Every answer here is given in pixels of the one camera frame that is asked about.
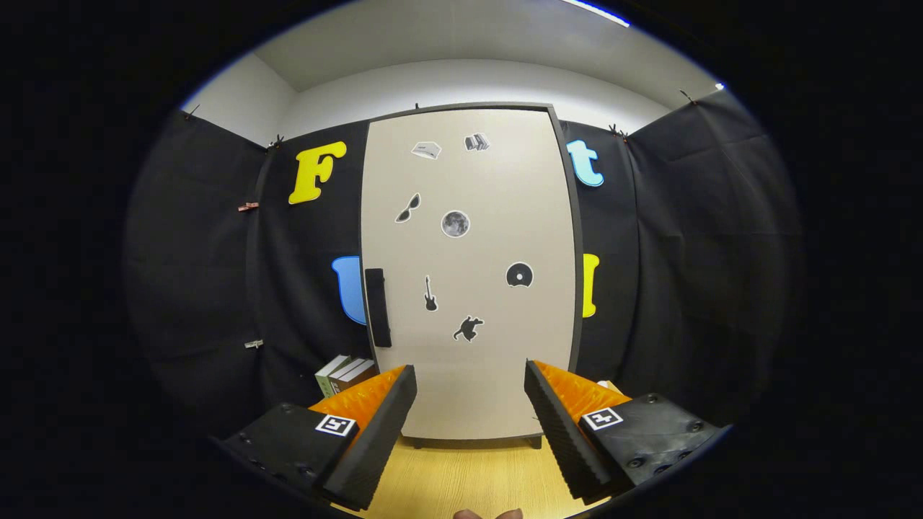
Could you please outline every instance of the letter f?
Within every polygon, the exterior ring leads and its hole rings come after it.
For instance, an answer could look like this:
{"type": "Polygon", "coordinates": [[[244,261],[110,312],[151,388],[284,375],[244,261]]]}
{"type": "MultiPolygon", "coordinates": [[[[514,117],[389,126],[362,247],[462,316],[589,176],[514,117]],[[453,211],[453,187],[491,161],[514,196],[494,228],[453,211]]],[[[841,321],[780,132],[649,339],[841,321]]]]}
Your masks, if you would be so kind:
{"type": "Polygon", "coordinates": [[[289,195],[289,204],[308,202],[320,197],[320,187],[314,182],[314,177],[321,182],[330,180],[333,171],[333,157],[341,159],[346,154],[346,144],[342,141],[334,142],[310,150],[304,150],[295,155],[298,161],[298,174],[294,180],[294,191],[289,195]]]}

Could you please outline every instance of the black door handle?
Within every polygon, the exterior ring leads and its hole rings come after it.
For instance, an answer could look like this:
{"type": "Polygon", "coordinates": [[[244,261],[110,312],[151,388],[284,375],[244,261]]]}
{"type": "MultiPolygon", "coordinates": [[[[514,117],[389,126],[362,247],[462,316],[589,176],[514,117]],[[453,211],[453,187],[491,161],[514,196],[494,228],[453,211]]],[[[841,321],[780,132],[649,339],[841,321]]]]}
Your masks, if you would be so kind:
{"type": "Polygon", "coordinates": [[[390,348],[391,328],[388,325],[388,302],[385,300],[385,272],[381,269],[366,269],[366,297],[372,343],[379,348],[390,348]]]}

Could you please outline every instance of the ceiling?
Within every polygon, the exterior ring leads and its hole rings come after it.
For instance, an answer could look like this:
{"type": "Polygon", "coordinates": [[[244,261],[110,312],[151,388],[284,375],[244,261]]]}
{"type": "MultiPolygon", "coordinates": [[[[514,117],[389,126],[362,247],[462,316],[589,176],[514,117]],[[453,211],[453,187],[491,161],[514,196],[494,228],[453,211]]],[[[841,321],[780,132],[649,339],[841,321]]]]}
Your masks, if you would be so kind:
{"type": "Polygon", "coordinates": [[[561,0],[358,0],[311,18],[255,54],[296,91],[372,68],[433,59],[553,66],[669,109],[717,79],[634,26],[561,0]]]}

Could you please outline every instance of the hand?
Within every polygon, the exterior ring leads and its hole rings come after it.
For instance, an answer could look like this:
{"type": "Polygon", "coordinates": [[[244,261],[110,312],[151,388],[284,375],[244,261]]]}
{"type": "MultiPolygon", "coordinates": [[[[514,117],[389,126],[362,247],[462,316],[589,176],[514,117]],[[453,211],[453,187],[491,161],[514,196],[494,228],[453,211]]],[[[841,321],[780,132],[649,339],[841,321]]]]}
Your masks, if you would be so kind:
{"type": "MultiPolygon", "coordinates": [[[[466,508],[452,515],[452,519],[482,519],[482,517],[466,508]]],[[[497,516],[497,519],[522,519],[522,508],[501,513],[497,516]]]]}

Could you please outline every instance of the wooden table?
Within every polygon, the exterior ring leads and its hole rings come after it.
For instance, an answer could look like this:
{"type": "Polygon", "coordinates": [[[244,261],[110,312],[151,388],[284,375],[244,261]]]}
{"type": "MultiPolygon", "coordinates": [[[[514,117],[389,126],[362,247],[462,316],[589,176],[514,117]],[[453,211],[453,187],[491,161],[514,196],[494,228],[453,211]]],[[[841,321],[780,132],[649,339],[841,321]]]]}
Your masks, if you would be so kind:
{"type": "MultiPolygon", "coordinates": [[[[618,389],[608,383],[608,387],[618,389]]],[[[428,441],[415,449],[401,437],[385,466],[368,510],[374,519],[451,519],[468,508],[484,519],[522,508],[524,519],[561,519],[589,510],[570,496],[547,440],[533,448],[526,440],[478,441],[476,448],[450,448],[428,441]]]]}

